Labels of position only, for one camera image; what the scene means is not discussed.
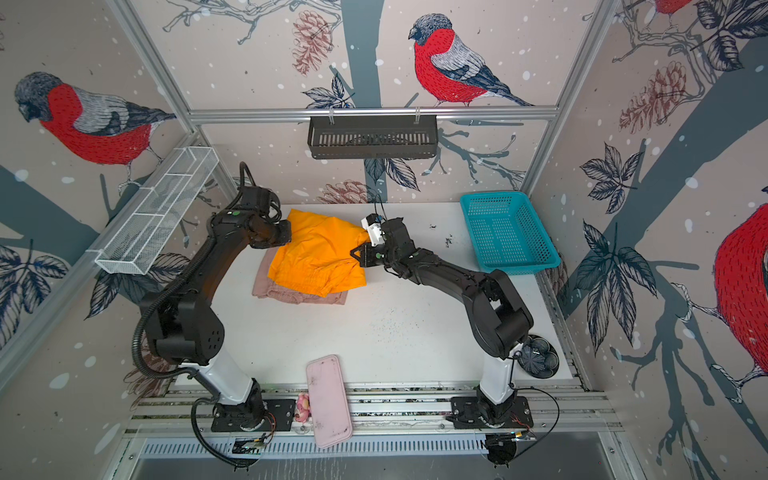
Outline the pink shorts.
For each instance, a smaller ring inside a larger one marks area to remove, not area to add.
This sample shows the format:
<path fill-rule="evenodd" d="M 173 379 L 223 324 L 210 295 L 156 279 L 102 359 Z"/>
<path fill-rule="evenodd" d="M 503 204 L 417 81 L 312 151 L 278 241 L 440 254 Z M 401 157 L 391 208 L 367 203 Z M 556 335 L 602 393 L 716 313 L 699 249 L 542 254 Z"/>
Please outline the pink shorts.
<path fill-rule="evenodd" d="M 265 251 L 259 266 L 252 295 L 259 299 L 270 298 L 286 304 L 318 304 L 318 305 L 344 305 L 347 300 L 347 292 L 332 293 L 325 297 L 305 294 L 276 284 L 268 277 L 269 268 L 278 249 L 271 248 Z"/>

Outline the teal plastic basket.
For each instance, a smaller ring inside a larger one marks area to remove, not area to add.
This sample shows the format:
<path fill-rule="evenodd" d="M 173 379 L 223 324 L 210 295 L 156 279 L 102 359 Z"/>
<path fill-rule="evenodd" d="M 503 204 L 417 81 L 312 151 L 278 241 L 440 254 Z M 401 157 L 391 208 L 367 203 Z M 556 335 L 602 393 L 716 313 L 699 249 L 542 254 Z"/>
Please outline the teal plastic basket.
<path fill-rule="evenodd" d="M 460 206 L 482 271 L 528 275 L 560 266 L 560 256 L 527 195 L 473 193 L 462 196 Z"/>

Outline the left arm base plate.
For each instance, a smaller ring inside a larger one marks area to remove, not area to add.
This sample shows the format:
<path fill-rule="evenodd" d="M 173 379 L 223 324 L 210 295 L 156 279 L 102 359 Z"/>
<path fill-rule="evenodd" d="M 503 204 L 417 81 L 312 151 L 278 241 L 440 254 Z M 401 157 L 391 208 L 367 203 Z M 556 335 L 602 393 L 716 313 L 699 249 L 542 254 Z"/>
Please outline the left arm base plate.
<path fill-rule="evenodd" d="M 267 399 L 253 405 L 216 404 L 213 409 L 213 432 L 287 432 L 291 430 L 296 401 Z"/>

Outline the orange shorts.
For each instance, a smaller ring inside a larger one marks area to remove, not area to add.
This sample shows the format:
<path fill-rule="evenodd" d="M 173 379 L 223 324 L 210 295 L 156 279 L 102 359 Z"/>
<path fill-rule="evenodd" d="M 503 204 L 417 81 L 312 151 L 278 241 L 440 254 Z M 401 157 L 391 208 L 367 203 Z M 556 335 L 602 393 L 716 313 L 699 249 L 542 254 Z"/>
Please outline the orange shorts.
<path fill-rule="evenodd" d="M 369 240 L 361 227 L 336 217 L 293 209 L 288 215 L 291 242 L 280 247 L 268 277 L 303 294 L 326 297 L 367 285 L 350 252 Z"/>

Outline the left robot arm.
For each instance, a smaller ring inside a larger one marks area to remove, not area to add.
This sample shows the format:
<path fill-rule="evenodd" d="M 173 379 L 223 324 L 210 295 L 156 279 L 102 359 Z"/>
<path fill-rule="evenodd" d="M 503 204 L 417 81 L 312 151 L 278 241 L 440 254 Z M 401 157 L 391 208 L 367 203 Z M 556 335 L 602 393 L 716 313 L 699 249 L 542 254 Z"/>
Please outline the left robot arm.
<path fill-rule="evenodd" d="M 247 247 L 277 248 L 291 241 L 290 222 L 277 195 L 241 186 L 236 198 L 214 214 L 208 236 L 185 269 L 159 293 L 140 304 L 131 353 L 146 377 L 188 375 L 204 386 L 226 416 L 260 424 L 266 416 L 258 382 L 244 374 L 224 350 L 225 328 L 212 310 L 216 290 Z"/>

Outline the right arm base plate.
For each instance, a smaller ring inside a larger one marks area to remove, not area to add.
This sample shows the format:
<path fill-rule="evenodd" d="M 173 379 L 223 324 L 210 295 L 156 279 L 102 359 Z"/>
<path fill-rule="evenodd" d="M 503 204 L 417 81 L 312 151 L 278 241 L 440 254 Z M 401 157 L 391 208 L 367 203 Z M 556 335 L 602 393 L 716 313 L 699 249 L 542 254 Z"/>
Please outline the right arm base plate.
<path fill-rule="evenodd" d="M 493 404 L 483 395 L 453 397 L 445 419 L 455 429 L 532 429 L 533 419 L 528 400 L 511 396 L 502 404 Z"/>

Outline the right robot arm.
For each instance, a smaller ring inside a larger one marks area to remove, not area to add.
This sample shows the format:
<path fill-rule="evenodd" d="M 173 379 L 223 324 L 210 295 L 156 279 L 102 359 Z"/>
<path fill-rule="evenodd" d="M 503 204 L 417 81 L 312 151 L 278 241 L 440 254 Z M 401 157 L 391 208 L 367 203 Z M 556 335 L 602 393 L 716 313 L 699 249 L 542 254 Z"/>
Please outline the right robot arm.
<path fill-rule="evenodd" d="M 369 240 L 350 251 L 361 267 L 382 266 L 414 284 L 435 288 L 461 303 L 473 338 L 486 354 L 477 391 L 478 416 L 491 428 L 510 422 L 522 425 L 515 408 L 514 356 L 534 326 L 533 315 L 509 276 L 469 270 L 420 248 L 401 217 L 370 214 L 361 220 Z"/>

